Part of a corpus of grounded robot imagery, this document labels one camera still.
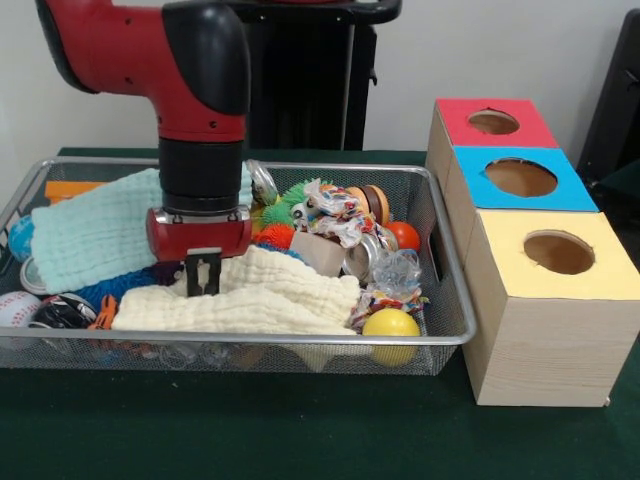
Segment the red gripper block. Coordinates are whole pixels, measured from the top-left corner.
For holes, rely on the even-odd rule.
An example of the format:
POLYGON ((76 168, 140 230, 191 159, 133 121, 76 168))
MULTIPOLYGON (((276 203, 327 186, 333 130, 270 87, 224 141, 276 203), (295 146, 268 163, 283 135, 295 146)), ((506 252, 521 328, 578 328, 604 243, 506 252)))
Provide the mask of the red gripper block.
MULTIPOLYGON (((162 208, 147 211, 146 232, 149 247, 159 262, 185 260, 187 296, 200 295, 199 257, 188 255, 192 249, 218 248, 222 258, 243 255, 251 241, 252 222, 247 207, 216 212, 213 216, 189 216, 166 212, 162 208)), ((221 258, 208 255, 208 295, 220 291, 221 258)))

